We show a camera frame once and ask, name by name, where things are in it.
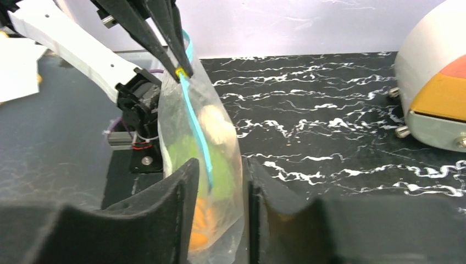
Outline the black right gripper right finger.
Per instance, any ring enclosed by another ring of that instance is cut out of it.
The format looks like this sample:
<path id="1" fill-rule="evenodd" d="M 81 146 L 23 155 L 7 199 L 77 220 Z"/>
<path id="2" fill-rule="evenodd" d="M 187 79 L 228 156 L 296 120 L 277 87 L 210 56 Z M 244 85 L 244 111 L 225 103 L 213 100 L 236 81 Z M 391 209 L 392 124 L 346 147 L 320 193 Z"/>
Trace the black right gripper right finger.
<path id="1" fill-rule="evenodd" d="M 305 200 L 244 158 L 244 263 L 465 263 L 465 218 L 435 196 Z"/>

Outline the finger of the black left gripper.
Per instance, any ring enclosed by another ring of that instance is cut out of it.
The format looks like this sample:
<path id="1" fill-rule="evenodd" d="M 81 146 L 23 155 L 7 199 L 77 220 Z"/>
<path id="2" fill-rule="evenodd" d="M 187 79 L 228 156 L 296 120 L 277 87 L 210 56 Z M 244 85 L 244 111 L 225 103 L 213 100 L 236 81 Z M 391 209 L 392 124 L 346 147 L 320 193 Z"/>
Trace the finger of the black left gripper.
<path id="1" fill-rule="evenodd" d="M 112 16 L 120 24 L 131 38 L 140 46 L 156 57 L 166 71 L 179 83 L 176 68 L 165 51 L 163 45 L 157 39 L 155 33 L 137 11 L 133 4 L 127 0 L 96 0 L 92 2 L 99 10 Z"/>
<path id="2" fill-rule="evenodd" d="M 148 0 L 144 1 L 143 5 L 176 58 L 177 64 L 173 63 L 161 45 L 156 48 L 154 56 L 174 79 L 177 79 L 179 74 L 184 74 L 185 77 L 190 78 L 193 75 L 193 70 L 185 54 L 180 12 L 176 2 Z"/>

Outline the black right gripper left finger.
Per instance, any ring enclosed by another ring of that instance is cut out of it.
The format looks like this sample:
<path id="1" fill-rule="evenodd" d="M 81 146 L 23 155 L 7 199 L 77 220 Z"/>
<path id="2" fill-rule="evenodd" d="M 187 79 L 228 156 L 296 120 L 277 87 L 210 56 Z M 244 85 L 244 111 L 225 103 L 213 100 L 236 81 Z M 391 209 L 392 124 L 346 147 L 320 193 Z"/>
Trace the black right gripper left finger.
<path id="1" fill-rule="evenodd" d="M 187 263 L 199 180 L 192 158 L 105 210 L 1 203 L 1 263 Z"/>

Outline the toy orange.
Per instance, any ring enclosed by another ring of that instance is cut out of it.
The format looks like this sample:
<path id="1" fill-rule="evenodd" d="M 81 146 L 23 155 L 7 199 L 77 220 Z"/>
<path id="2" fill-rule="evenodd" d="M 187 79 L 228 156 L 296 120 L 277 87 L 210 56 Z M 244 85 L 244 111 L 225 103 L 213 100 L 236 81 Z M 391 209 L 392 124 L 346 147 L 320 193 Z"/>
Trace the toy orange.
<path id="1" fill-rule="evenodd" d="M 189 250 L 202 250 L 214 241 L 217 218 L 205 200 L 198 198 L 195 204 Z"/>

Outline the green toy leaf vegetable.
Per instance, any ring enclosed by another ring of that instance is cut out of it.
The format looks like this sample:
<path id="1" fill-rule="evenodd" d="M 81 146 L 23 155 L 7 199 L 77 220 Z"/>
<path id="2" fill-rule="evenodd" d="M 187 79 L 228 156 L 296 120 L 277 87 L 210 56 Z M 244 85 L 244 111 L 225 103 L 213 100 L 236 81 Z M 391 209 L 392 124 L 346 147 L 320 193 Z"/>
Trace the green toy leaf vegetable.
<path id="1" fill-rule="evenodd" d="M 217 147 L 209 144 L 208 148 L 213 166 L 213 188 L 210 193 L 211 198 L 215 202 L 230 199 L 236 190 L 232 165 Z M 203 156 L 199 154 L 195 139 L 190 135 L 185 136 L 170 144 L 167 150 L 175 170 L 180 168 L 190 158 L 199 159 L 199 172 L 201 175 L 199 176 L 198 194 L 200 196 L 207 196 L 208 183 L 206 180 L 205 165 Z"/>

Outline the clear blue zip top bag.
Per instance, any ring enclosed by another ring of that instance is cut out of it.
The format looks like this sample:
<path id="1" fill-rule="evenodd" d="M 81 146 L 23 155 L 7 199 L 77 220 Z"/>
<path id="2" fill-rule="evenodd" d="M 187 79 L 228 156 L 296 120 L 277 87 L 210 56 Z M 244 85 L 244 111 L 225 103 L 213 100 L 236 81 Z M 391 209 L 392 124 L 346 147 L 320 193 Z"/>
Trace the clear blue zip top bag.
<path id="1" fill-rule="evenodd" d="M 191 63 L 193 76 L 190 78 L 182 77 L 180 82 L 176 82 L 170 74 L 164 74 L 158 106 L 158 134 L 164 162 L 164 174 L 169 176 L 177 170 L 173 168 L 167 147 L 185 136 L 192 136 L 198 146 L 199 154 L 203 156 L 208 183 L 208 195 L 200 196 L 197 191 L 196 199 L 203 199 L 209 204 L 216 215 L 217 224 L 212 244 L 202 250 L 189 251 L 188 259 L 191 263 L 233 263 L 243 235 L 244 225 L 241 152 L 237 134 L 234 144 L 231 145 L 214 145 L 206 139 L 198 122 L 198 114 L 204 106 L 215 105 L 219 107 L 223 111 L 225 119 L 231 123 L 232 121 L 204 66 L 196 57 L 188 33 L 184 32 L 183 38 L 185 53 Z M 230 199 L 215 202 L 211 198 L 213 166 L 209 144 L 217 147 L 232 165 L 236 190 Z"/>

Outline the toy mushroom slice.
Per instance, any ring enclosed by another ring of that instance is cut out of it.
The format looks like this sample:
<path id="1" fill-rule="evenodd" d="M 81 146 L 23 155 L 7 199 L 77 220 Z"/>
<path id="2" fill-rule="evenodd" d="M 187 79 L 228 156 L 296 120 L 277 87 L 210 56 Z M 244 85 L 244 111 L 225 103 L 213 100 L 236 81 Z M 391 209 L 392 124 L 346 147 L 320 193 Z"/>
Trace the toy mushroom slice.
<path id="1" fill-rule="evenodd" d="M 204 106 L 198 114 L 198 122 L 208 141 L 214 145 L 231 145 L 236 140 L 236 129 L 225 119 L 223 111 L 215 105 Z"/>

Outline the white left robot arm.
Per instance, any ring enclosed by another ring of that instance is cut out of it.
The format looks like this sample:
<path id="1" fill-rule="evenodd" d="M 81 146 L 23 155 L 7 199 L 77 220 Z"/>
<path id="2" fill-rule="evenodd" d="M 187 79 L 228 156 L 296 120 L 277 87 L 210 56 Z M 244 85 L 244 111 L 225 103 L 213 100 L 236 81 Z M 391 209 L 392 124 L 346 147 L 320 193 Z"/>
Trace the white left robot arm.
<path id="1" fill-rule="evenodd" d="M 176 81 L 193 74 L 192 45 L 175 1 L 94 1 L 107 27 L 121 25 Z M 70 19 L 54 1 L 1 1 L 1 24 L 53 51 L 99 86 L 134 129 L 131 147 L 153 148 L 158 138 L 161 81 L 126 61 Z"/>

